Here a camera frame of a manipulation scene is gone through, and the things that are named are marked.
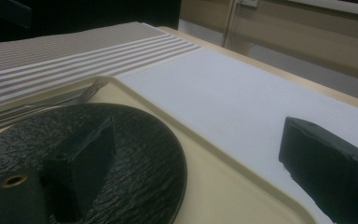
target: round plate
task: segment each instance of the round plate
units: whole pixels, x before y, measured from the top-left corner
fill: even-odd
[[[133,107],[73,105],[16,124],[0,133],[0,177],[20,169],[40,171],[43,158],[63,139],[91,119],[110,115],[115,164],[81,223],[172,223],[186,190],[184,152],[164,123]]]

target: fork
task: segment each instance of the fork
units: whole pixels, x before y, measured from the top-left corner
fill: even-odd
[[[60,101],[56,104],[20,105],[9,110],[2,111],[0,112],[0,129],[54,108],[85,103],[106,84],[107,81],[97,79],[91,86],[75,98]]]

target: black plate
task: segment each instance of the black plate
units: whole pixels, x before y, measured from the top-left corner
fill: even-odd
[[[18,123],[0,133],[0,176],[41,170],[42,159],[61,140],[109,115],[115,119],[116,162],[81,223],[172,223],[186,190],[184,152],[164,123],[129,106],[74,105]]]

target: cutlery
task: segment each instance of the cutlery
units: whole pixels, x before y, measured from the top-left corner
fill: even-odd
[[[85,103],[106,84],[107,81],[97,79],[91,86],[76,97],[60,100],[55,104],[36,103],[31,105],[20,105],[9,110],[2,111],[0,112],[0,129],[54,108]]]

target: striped fabric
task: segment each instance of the striped fabric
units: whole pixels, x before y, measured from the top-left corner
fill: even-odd
[[[198,49],[138,22],[0,43],[0,104],[86,77],[123,76]]]

